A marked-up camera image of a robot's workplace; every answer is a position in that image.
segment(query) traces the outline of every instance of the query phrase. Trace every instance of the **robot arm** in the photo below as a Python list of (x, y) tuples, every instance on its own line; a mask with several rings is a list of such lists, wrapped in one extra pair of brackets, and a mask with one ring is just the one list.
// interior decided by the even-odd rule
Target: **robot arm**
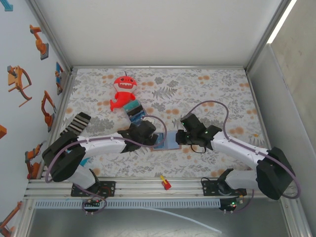
[(131, 123), (127, 130), (101, 137), (82, 137), (76, 136), (72, 132), (66, 132), (43, 152), (42, 157), (45, 164), (49, 166), (54, 157), (65, 146), (73, 142), (86, 141), (64, 151), (54, 163), (50, 174), (55, 182), (69, 180), (92, 193), (97, 193), (100, 188), (98, 178), (92, 170), (82, 167), (80, 162), (91, 156), (132, 152), (140, 148), (138, 145), (124, 141), (123, 138), (151, 146), (158, 137), (153, 134), (155, 130), (156, 128), (151, 122), (143, 120), (139, 126)]
[(284, 153), (279, 148), (274, 147), (267, 150), (236, 138), (233, 139), (234, 142), (229, 141), (222, 129), (213, 125), (206, 128), (191, 113), (184, 116), (181, 123), (187, 131), (178, 131), (176, 142), (179, 145), (199, 145), (213, 151), (223, 152), (242, 161), (252, 169), (246, 171), (227, 169), (218, 178), (218, 189), (222, 194), (229, 195), (233, 190), (245, 188), (260, 190), (269, 198), (278, 200), (292, 182), (292, 178), (282, 167), (264, 156), (273, 157), (294, 173)]

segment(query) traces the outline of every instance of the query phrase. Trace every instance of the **white ceiling panel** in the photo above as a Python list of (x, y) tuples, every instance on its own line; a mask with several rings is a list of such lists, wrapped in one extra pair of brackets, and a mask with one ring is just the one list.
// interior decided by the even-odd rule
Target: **white ceiling panel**
[(280, 0), (37, 0), (72, 65), (245, 65)]

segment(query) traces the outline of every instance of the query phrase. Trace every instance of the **wall decal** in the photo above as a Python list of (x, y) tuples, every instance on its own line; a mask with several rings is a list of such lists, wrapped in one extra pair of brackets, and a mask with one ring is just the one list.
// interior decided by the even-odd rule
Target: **wall decal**
[(33, 27), (32, 25), (30, 25), (30, 32), (35, 36), (36, 41), (36, 48), (38, 48), (39, 52), (40, 52), (40, 59), (44, 60), (45, 58), (48, 58), (48, 43), (43, 43), (43, 41), (41, 41), (38, 32), (41, 32), (40, 27)]
[(6, 128), (0, 125), (0, 139), (6, 135)]
[[(8, 66), (7, 67), (7, 71), (8, 71), (8, 85), (12, 85), (14, 84), (14, 87), (11, 88), (9, 90), (9, 92), (17, 89), (21, 95), (24, 97), (24, 99), (26, 99), (26, 101), (24, 101), (21, 105), (19, 105), (19, 107), (21, 107), (22, 105), (24, 105), (26, 102), (30, 101), (32, 98), (28, 97), (25, 93), (24, 93), (24, 89), (26, 89), (27, 87), (29, 87), (30, 85), (32, 85), (31, 79), (29, 77), (29, 75), (26, 73), (26, 71), (23, 68), (20, 68), (19, 66), (16, 67), (11, 67)], [(28, 85), (23, 87), (22, 85), (22, 75), (25, 75), (26, 79), (28, 80)]]
[(45, 90), (45, 91), (44, 91), (43, 100), (41, 101), (41, 111), (42, 111), (43, 114), (44, 114), (45, 122), (46, 122), (47, 128), (48, 128), (48, 132), (50, 132), (51, 127), (52, 127), (53, 122), (54, 122), (55, 114), (50, 115), (48, 112), (46, 112), (46, 110), (45, 110), (45, 102), (46, 102), (46, 100), (48, 100), (49, 103), (52, 105), (52, 107), (53, 107), (53, 109), (54, 109), (54, 113), (55, 113), (55, 112), (56, 112), (55, 104), (54, 104), (54, 102), (52, 101), (52, 99), (50, 98), (48, 92)]
[(57, 85), (57, 95), (63, 92), (64, 80), (62, 80), (62, 76), (61, 76), (63, 72), (64, 70), (62, 69), (62, 67), (59, 65), (58, 62), (56, 62), (55, 76), (56, 76), (56, 85)]
[(46, 141), (43, 141), (42, 143), (38, 144), (33, 150), (30, 152), (26, 151), (25, 152), (25, 163), (28, 168), (28, 175), (27, 179), (36, 179), (39, 168), (40, 168), (40, 163), (35, 162), (34, 164), (31, 164), (31, 160), (33, 160), (36, 156), (40, 154), (40, 148)]
[(20, 210), (22, 206), (22, 201), (19, 201), (17, 206), (10, 212), (10, 214), (0, 222), (0, 233), (4, 237), (11, 237), (12, 232), (16, 229), (15, 226), (11, 227), (10, 229), (7, 227), (8, 222), (14, 217), (14, 215)]
[(0, 2), (4, 6), (4, 11), (13, 11), (13, 5), (9, 4), (7, 0), (0, 0)]

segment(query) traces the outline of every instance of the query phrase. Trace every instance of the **white wall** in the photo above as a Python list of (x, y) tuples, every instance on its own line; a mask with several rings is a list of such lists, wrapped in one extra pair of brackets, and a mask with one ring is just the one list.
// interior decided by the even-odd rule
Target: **white wall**
[(316, 151), (316, 1), (298, 0), (271, 44)]
[(246, 65), (280, 0), (37, 0), (72, 65)]
[(270, 45), (249, 72), (272, 146), (283, 150), (302, 186), (301, 201), (316, 235), (316, 154)]
[[(41, 100), (47, 90), (58, 108), (62, 94), (57, 96), (55, 84), (55, 63), (58, 61), (53, 49), (49, 48), (49, 57), (40, 60), (40, 52), (35, 46), (35, 37), (30, 33), (29, 25), (38, 26), (27, 4), (23, 0), (10, 0), (13, 12), (5, 12), (0, 5), (0, 124), (7, 134), (0, 139), (0, 221), (22, 200), (27, 185), (27, 167), (25, 151), (30, 151), (50, 133), (41, 112)], [(39, 33), (43, 42), (44, 34)], [(19, 108), (24, 101), (22, 95), (7, 84), (7, 66), (22, 67), (30, 76), (32, 85), (25, 89), (32, 99)], [(53, 112), (49, 103), (46, 110)]]

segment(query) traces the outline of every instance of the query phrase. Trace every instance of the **patterned mat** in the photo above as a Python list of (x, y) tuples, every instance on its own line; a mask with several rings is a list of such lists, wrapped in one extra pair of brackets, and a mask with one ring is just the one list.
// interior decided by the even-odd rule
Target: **patterned mat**
[[(148, 114), (162, 118), (168, 130), (183, 129), (180, 118), (197, 103), (218, 100), (230, 110), (227, 131), (232, 136), (265, 146), (244, 70), (79, 69), (61, 131), (80, 112), (92, 117), (83, 136), (100, 136), (126, 129), (129, 120), (123, 109), (111, 112), (109, 102), (116, 92), (114, 80), (124, 76), (125, 72), (138, 83), (134, 93), (136, 99)], [(211, 124), (223, 126), (225, 109), (220, 105), (203, 104), (195, 114), (206, 127)], [(157, 131), (162, 131), (159, 121), (155, 126)], [(91, 157), (85, 167), (106, 177), (158, 177), (161, 174), (166, 177), (217, 177), (227, 168), (247, 169), (246, 165), (223, 153), (196, 154), (189, 146), (174, 151), (151, 152), (141, 148), (125, 154), (104, 154)]]

